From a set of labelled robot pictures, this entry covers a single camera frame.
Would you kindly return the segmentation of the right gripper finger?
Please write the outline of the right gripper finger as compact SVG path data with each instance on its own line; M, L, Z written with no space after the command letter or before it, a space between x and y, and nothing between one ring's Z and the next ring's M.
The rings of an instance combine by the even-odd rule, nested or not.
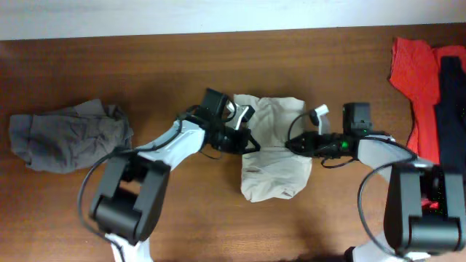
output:
M307 144L307 141L309 139L309 133L308 132L303 132L300 135L297 135L294 138L287 139L285 142L286 146L305 146Z
M291 144L286 144L285 147L289 149L292 153L299 156L309 156L309 151L303 148L302 146L296 146Z

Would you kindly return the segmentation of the beige cargo shorts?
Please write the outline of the beige cargo shorts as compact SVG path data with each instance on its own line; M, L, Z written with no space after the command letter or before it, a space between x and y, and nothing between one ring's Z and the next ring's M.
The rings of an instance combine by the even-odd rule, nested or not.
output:
M252 95L235 95L234 101L255 110L248 126L261 146L259 151L242 156L240 190L243 196L249 202L293 198L307 185L312 169L311 158L296 155L285 147L291 125L293 138L304 132L305 121L293 120L305 112L305 102L292 97Z

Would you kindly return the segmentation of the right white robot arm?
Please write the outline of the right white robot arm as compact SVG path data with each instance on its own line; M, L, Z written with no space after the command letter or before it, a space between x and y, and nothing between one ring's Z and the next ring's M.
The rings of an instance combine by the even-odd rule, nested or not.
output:
M359 185L358 214L369 242L349 247L343 261L426 261L465 248L465 198L460 173L417 156L385 132L320 134L288 138L299 156L326 161L349 157L371 168ZM376 174L388 181L384 229L374 235L363 212L363 191Z

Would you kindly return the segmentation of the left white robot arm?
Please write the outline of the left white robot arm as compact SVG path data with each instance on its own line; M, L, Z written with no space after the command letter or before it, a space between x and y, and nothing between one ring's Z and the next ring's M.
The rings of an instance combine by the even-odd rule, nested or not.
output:
M170 173L184 159L206 144L227 154L260 149L247 127L251 117L237 113L223 122L212 114L185 114L156 140L99 159L107 166L89 217L98 226L94 233L111 245L115 261L151 261L149 237L162 212Z

